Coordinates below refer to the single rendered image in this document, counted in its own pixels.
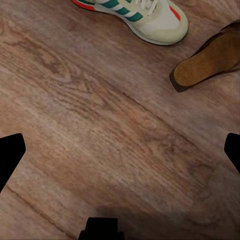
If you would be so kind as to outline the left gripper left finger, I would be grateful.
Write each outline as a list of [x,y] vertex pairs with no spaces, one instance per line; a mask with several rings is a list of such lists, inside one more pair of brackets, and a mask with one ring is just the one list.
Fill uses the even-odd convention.
[[22,133],[0,138],[0,193],[26,152]]

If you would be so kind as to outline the gym shoe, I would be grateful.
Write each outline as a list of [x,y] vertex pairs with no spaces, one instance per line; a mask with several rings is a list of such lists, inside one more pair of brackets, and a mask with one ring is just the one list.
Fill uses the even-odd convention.
[[78,7],[109,13],[127,23],[145,42],[169,46],[181,42],[189,25],[184,12],[170,0],[72,0]]

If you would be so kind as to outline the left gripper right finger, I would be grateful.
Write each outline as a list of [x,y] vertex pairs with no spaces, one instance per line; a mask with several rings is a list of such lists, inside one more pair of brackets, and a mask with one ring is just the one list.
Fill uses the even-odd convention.
[[229,133],[227,135],[224,151],[228,155],[229,159],[235,165],[240,173],[240,135],[235,133]]

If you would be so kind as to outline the sandal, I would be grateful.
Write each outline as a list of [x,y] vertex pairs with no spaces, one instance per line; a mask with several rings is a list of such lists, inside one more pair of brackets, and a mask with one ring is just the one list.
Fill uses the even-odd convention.
[[220,74],[240,70],[240,19],[208,38],[190,58],[182,60],[170,73],[177,92],[183,92]]

